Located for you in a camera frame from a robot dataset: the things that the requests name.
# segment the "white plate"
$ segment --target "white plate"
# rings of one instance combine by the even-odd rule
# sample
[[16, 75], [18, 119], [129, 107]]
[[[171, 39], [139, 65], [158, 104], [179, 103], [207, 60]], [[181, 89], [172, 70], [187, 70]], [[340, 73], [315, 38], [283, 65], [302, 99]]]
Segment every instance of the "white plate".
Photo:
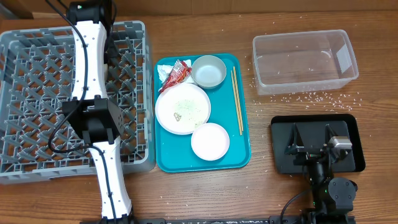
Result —
[[156, 101], [159, 124], [173, 134], [192, 134], [210, 117], [210, 100], [196, 85], [181, 83], [166, 89]]
[[191, 137], [193, 152], [206, 161], [223, 157], [229, 149], [229, 136], [223, 127], [207, 123], [197, 128]]

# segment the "white dish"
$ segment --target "white dish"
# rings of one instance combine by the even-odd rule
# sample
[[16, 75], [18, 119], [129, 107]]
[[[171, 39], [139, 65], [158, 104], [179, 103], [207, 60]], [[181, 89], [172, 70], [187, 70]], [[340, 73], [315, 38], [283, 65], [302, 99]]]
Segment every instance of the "white dish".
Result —
[[226, 66], [218, 57], [205, 55], [192, 65], [192, 78], [202, 88], [215, 88], [226, 77]]
[[229, 136], [218, 124], [203, 124], [193, 132], [191, 147], [200, 159], [215, 161], [222, 158], [228, 151]]
[[191, 134], [210, 117], [207, 94], [196, 85], [180, 83], [159, 95], [155, 114], [159, 124], [173, 134]]

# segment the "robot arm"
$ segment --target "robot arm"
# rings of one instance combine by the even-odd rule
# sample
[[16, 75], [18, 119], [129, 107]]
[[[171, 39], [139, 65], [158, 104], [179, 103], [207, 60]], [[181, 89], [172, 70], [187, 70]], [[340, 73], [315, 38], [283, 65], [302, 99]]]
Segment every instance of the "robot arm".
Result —
[[[335, 177], [331, 168], [333, 163], [352, 152], [352, 146], [348, 136], [337, 135], [328, 124], [323, 147], [305, 147], [297, 125], [292, 125], [285, 153], [295, 155], [294, 165], [307, 169], [314, 205], [302, 212], [301, 224], [355, 224], [347, 214], [354, 209], [358, 186], [346, 178]], [[282, 210], [278, 223], [284, 220], [289, 203]]]
[[[62, 110], [66, 116], [73, 113], [68, 122], [77, 135], [92, 144], [89, 148], [95, 162], [99, 187], [102, 197], [102, 217], [114, 220], [129, 217], [132, 209], [124, 185], [122, 164], [120, 160], [120, 134], [123, 133], [123, 113], [113, 102], [108, 100], [106, 93], [104, 67], [104, 51], [108, 33], [110, 32], [111, 9], [110, 1], [73, 2], [67, 10], [67, 17], [84, 38], [87, 58], [79, 35], [74, 30], [75, 39], [75, 82], [72, 100], [64, 102]], [[87, 86], [85, 83], [85, 60], [87, 60]], [[78, 99], [85, 97], [79, 108], [74, 111]]]

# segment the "clear plastic container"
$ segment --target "clear plastic container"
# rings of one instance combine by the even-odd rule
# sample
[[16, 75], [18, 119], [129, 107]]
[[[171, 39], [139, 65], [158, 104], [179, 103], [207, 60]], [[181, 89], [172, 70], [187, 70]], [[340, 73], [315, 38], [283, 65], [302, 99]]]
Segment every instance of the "clear plastic container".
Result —
[[259, 95], [338, 89], [359, 76], [343, 30], [257, 36], [253, 67]]

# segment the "plastic bin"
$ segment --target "plastic bin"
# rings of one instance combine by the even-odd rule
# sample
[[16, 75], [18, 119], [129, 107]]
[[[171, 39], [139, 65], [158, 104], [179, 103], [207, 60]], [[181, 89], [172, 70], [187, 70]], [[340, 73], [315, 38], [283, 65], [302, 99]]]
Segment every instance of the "plastic bin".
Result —
[[359, 76], [343, 30], [257, 36], [253, 67], [259, 95], [338, 89]]
[[[123, 172], [155, 166], [152, 64], [141, 21], [117, 22], [112, 37], [119, 56], [108, 68], [106, 90], [123, 109]], [[62, 102], [70, 99], [74, 80], [71, 27], [12, 30], [0, 35], [0, 184], [96, 174], [88, 150], [53, 153], [47, 147]], [[83, 141], [67, 123], [56, 135], [56, 149]]]

